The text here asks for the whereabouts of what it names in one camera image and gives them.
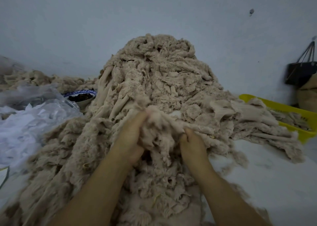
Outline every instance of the hand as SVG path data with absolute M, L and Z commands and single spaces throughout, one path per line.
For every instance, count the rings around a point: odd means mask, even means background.
M 141 126 L 148 116 L 148 112 L 142 111 L 134 118 L 128 120 L 123 125 L 121 132 L 111 149 L 113 153 L 120 156 L 120 160 L 125 160 L 130 166 L 133 166 L 144 152 L 144 148 L 137 145 L 137 143 L 140 136 Z
M 193 173 L 204 165 L 210 165 L 203 139 L 192 129 L 185 127 L 185 133 L 180 137 L 180 151 L 183 161 Z

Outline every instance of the hanging bag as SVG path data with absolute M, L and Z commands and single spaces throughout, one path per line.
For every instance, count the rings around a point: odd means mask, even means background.
M 296 63 L 288 64 L 285 83 L 298 87 L 303 86 L 317 72 L 317 62 L 314 61 L 314 56 L 315 41 L 312 41 Z

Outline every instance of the beige fiber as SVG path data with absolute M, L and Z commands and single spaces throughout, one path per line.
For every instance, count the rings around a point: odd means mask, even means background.
M 45 135 L 46 145 L 29 159 L 28 185 L 0 214 L 0 225 L 47 224 L 89 179 L 125 121 L 145 108 L 152 111 L 142 128 L 147 151 L 123 185 L 114 225 L 200 224 L 200 192 L 177 146 L 185 126 L 201 135 L 210 155 L 233 159 L 221 175 L 248 165 L 246 156 L 234 149 L 237 139 L 269 144 L 284 150 L 292 162 L 303 161 L 296 134 L 280 127 L 262 101 L 245 104 L 224 91 L 211 67 L 196 58 L 194 46 L 169 35 L 130 40 L 108 60 L 99 79 L 33 71 L 5 80 L 4 90 L 21 81 L 57 82 L 60 92 L 93 87 L 98 93 L 84 117 Z M 173 111 L 180 116 L 171 116 Z M 184 220 L 186 215 L 192 220 Z

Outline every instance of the forearm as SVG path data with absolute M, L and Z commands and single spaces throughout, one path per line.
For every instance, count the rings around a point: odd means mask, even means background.
M 207 199 L 217 225 L 268 225 L 214 171 L 210 163 L 202 165 L 200 170 L 194 171 L 193 176 Z
M 110 150 L 81 191 L 50 226 L 108 225 L 131 166 Z

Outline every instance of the white wall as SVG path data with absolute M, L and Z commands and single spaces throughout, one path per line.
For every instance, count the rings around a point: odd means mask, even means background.
M 317 35 L 316 8 L 316 0 L 0 0 L 0 55 L 47 74 L 97 76 L 131 38 L 171 34 L 191 41 L 226 89 L 285 103 L 285 67 Z

